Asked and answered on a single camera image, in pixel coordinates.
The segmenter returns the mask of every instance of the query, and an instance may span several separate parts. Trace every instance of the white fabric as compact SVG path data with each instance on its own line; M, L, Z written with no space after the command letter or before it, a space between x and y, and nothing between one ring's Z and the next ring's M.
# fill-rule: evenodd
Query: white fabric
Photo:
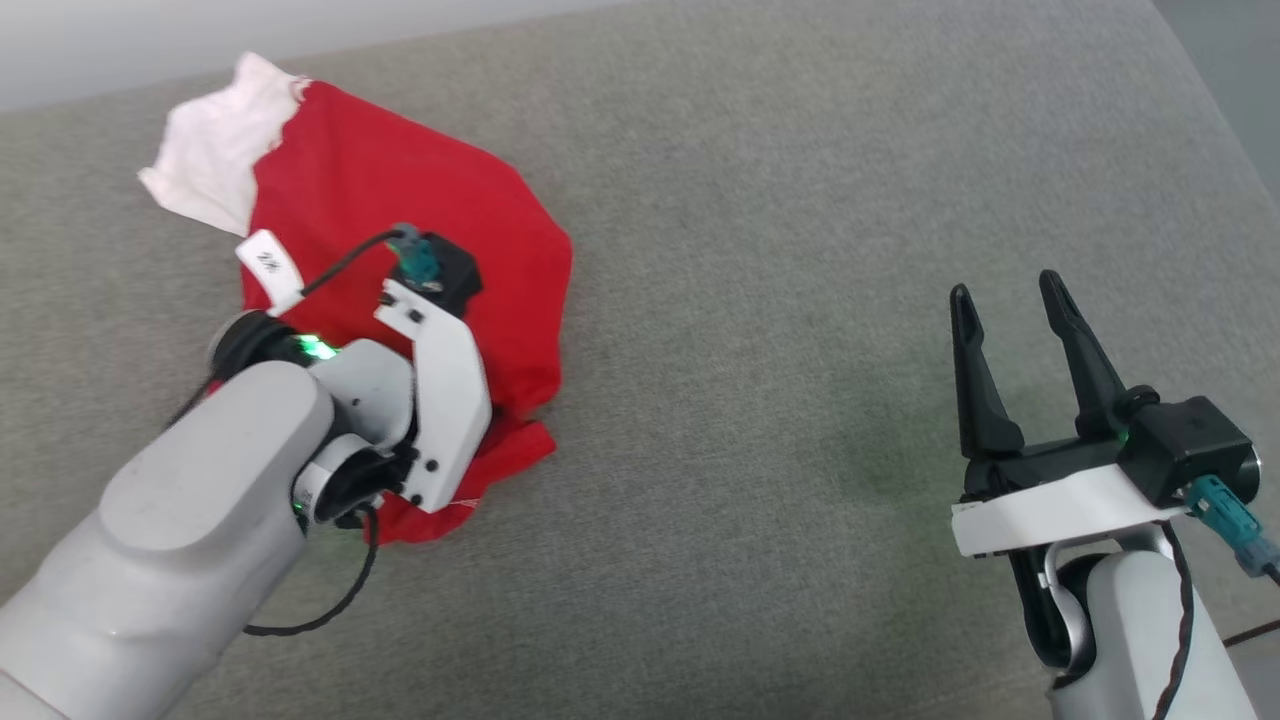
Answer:
M253 165L279 145L307 82L244 53L229 86L169 111L155 165L138 179L161 208L248 234L257 200Z

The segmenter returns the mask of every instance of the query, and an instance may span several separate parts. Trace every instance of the robotic arm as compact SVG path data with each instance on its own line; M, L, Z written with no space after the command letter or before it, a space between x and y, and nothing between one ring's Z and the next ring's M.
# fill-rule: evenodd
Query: robotic arm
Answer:
M479 277L448 241L421 240L442 256L431 284L402 263L376 313L413 341L412 365L367 340L317 359L264 313L227 328L212 352L227 382L122 468L0 609L0 717L163 717L289 571L311 524L383 492L426 511L449 502L492 413L460 319Z
M1039 284L1079 415L1078 437L1030 447L987 368L969 291L951 292L969 459L952 507L960 553L1009 559L1057 720L1254 720L1167 524L1194 514L1224 533L1224 512L1234 514L1242 566L1277 573L1275 547L1243 507L1260 483L1252 442L1207 398L1162 404L1149 387L1125 391L1057 273L1044 270ZM1060 560L1105 539L1119 552Z

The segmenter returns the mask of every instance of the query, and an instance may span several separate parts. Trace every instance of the white wall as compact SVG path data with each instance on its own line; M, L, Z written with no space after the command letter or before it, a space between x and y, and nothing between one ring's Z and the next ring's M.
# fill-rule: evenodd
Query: white wall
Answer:
M0 0L0 110L618 0Z

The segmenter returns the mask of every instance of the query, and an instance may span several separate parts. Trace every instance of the gray carpet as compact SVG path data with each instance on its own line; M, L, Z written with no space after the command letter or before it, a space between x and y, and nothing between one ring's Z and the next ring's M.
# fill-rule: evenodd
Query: gray carpet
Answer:
M961 281L1029 439L1075 411L1050 266L1126 382L1280 448L1280 213L1147 0L659 1L285 67L506 158L573 237L561 450L183 720L1047 717L1006 565L948 529ZM237 309L234 240L133 179L225 79L0 117L0 594ZM1183 536L1224 632L1277 612ZM261 619L360 556L323 533Z

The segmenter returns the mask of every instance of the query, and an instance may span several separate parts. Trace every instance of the red garment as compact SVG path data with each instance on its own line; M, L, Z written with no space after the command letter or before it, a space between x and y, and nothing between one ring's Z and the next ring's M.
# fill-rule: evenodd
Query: red garment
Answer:
M461 525L489 484L538 462L556 442L529 415L559 389L559 325L572 250L513 168L324 82L311 82L280 145L253 168L250 229L270 229L310 282L365 238L399 222L435 232L476 260L484 290L463 320L484 359L494 420L453 502L428 514L392 496L380 539L424 542ZM408 355L374 310L396 258L365 252L283 319L330 345L371 338ZM242 269L244 307L270 306Z

